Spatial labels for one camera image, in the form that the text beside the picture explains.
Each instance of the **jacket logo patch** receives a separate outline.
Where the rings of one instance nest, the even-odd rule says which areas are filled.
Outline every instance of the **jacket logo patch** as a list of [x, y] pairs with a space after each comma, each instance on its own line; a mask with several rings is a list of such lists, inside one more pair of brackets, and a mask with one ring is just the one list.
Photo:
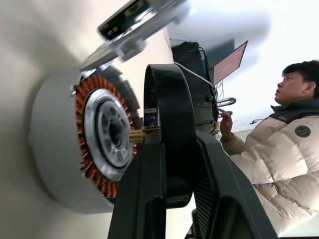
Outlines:
[[306, 138], [311, 134], [310, 128], [304, 125], [298, 126], [295, 132], [296, 132], [296, 135], [302, 138]]

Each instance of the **man's hand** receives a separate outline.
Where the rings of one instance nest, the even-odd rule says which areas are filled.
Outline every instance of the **man's hand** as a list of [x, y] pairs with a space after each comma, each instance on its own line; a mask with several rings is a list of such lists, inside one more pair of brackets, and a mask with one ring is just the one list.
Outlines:
[[219, 109], [221, 111], [221, 115], [223, 116], [222, 121], [220, 122], [220, 132], [223, 135], [225, 141], [231, 141], [234, 138], [233, 133], [231, 132], [231, 128], [233, 126], [233, 120], [231, 116], [226, 111]]

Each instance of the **copper coil winding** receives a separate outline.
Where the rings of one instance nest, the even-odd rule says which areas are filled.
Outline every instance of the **copper coil winding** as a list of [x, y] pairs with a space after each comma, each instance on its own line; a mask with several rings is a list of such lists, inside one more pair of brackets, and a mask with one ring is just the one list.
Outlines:
[[117, 187], [116, 187], [116, 184], [112, 184], [112, 195], [113, 197], [116, 197], [118, 191], [117, 191]]
[[[101, 191], [101, 193], [106, 198], [115, 198], [117, 196], [117, 192], [119, 189], [119, 183], [110, 182], [107, 178], [105, 178], [95, 167], [92, 156], [89, 153], [89, 148], [86, 144], [86, 140], [84, 137], [84, 128], [83, 128], [83, 116], [84, 116], [84, 107], [85, 102], [88, 96], [92, 91], [96, 89], [104, 88], [111, 91], [121, 102], [124, 110], [127, 113], [128, 118], [131, 116], [131, 113], [128, 112], [128, 107], [125, 104], [125, 100], [121, 97], [120, 92], [113, 86], [111, 82], [101, 76], [90, 76], [89, 78], [80, 82], [80, 84], [76, 87], [76, 123], [78, 126], [78, 136], [79, 136], [79, 145], [82, 148], [82, 168], [85, 170], [85, 176], [94, 181], [96, 187]], [[129, 119], [131, 129], [133, 127], [133, 121]], [[137, 154], [137, 146], [133, 145], [133, 155]]]
[[79, 107], [76, 107], [76, 108], [75, 108], [75, 111], [76, 111], [76, 113], [79, 114], [79, 115], [81, 115], [81, 114], [83, 113], [82, 109], [79, 108]]

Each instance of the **white ceiling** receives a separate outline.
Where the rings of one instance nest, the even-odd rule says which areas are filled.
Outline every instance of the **white ceiling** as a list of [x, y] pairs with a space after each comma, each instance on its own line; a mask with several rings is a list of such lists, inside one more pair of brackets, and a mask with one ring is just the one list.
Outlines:
[[191, 0], [192, 11], [182, 24], [169, 27], [170, 38], [197, 41], [205, 51], [235, 40], [249, 40], [241, 68], [224, 80], [224, 97], [237, 103], [234, 131], [271, 113], [281, 71], [291, 63], [319, 58], [318, 5], [312, 0]]

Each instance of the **laptop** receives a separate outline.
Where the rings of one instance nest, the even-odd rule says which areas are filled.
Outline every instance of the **laptop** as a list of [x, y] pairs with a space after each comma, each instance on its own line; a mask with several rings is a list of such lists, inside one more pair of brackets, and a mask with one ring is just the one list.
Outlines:
[[230, 55], [211, 69], [210, 78], [214, 85], [217, 85], [240, 67], [247, 43], [248, 41], [237, 47]]

